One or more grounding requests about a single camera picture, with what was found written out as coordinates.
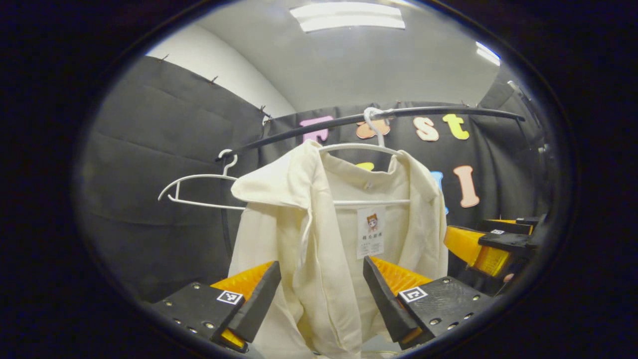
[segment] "white hanger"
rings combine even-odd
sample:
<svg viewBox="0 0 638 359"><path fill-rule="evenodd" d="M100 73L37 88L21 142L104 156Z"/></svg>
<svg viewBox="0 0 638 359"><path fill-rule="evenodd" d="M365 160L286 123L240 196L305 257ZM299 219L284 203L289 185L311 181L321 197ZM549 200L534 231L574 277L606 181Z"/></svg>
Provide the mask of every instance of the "white hanger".
<svg viewBox="0 0 638 359"><path fill-rule="evenodd" d="M395 151L391 148L385 147L385 141L383 140L383 134L381 131L372 124L372 119L375 114L383 113L380 109L375 109L374 107L368 107L363 111L363 118L366 120L366 123L372 131L376 133L376 137L379 140L379 145L375 146L374 144L365 144L365 143L342 143L342 144L331 144L330 146L325 146L319 149L319 152L328 152L328 151L336 151L338 149L369 149L371 151L379 151L384 153L389 153L391 155L401 155L400 152ZM346 207L346 206L376 206L376 205L390 205L390 204L409 204L409 199L397 199L395 201L334 201L334 205L338 207Z"/></svg>
<svg viewBox="0 0 638 359"><path fill-rule="evenodd" d="M231 152L231 149L225 149L222 152L219 153L218 158L221 158L224 153L226 152ZM233 162L227 164L226 166L224 166L224 171L222 172L222 174L194 174L191 176L186 176L186 177L182 177L180 179L176 179L175 181L171 182L171 184L169 184L168 186L166 186L166 188L164 188L159 197L158 197L158 201L161 199L161 196L164 195L164 193L173 185L177 185L175 186L175 198L173 198L170 194L168 195L168 199L170 199L173 202L179 202L179 203L184 203L184 204L192 204L195 206L203 206L203 207L213 207L213 208L225 208L227 210L245 210L246 207L235 207L235 206L224 206L222 204L210 204L210 203L202 203L202 202L193 202L193 201L186 201L184 199L179 199L179 184L184 181L184 180L190 180L191 178L221 178L223 180L231 180L231 181L237 181L237 178L235 177L231 177L228 176L228 169L233 167L235 164L237 163L237 155L234 156Z"/></svg>

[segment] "ceiling light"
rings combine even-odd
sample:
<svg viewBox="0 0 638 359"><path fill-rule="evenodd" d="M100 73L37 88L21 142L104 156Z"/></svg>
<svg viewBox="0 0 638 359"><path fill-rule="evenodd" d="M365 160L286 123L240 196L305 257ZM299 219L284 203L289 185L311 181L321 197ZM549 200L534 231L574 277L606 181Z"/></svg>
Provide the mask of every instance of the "ceiling light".
<svg viewBox="0 0 638 359"><path fill-rule="evenodd" d="M477 42L477 54L481 55L482 57L488 59L491 63L495 64L496 66L500 66L501 65L501 60L500 57L498 57L498 55L496 55L492 50L488 49L485 45L483 45L480 42Z"/></svg>
<svg viewBox="0 0 638 359"><path fill-rule="evenodd" d="M405 29L401 12L371 3L318 3L291 9L305 32L346 26L378 26Z"/></svg>

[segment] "cream jacket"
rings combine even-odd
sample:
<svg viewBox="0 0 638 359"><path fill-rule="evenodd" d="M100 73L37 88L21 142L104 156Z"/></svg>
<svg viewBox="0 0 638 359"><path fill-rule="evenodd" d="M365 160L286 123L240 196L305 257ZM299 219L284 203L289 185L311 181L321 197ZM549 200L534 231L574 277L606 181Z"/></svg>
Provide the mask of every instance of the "cream jacket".
<svg viewBox="0 0 638 359"><path fill-rule="evenodd" d="M388 335L357 259L357 208L334 200L410 199L385 207L377 257L436 279L447 274L445 204L430 172L408 153L371 172L306 141L232 186L248 203L228 275L278 260L281 284L254 340L267 359L361 358L361 345Z"/></svg>

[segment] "white wall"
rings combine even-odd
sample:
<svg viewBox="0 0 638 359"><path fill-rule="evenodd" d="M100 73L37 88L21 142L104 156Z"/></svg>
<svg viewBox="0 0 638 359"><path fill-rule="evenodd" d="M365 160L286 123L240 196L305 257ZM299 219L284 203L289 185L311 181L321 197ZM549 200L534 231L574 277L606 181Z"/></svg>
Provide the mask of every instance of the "white wall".
<svg viewBox="0 0 638 359"><path fill-rule="evenodd" d="M148 56L181 66L215 83L273 117L296 113L288 100L235 49L210 31L190 25L155 46Z"/></svg>

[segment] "ceiling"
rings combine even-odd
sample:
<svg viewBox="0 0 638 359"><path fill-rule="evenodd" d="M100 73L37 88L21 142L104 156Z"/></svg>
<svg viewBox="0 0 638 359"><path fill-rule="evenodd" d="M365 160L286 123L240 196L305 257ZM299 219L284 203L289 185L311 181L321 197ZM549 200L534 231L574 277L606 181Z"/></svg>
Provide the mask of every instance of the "ceiling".
<svg viewBox="0 0 638 359"><path fill-rule="evenodd" d="M289 12L306 3L243 0L198 25L242 54L299 112L396 100L475 105L498 72L476 54L458 23L432 9L393 4L405 30L344 27L307 34Z"/></svg>

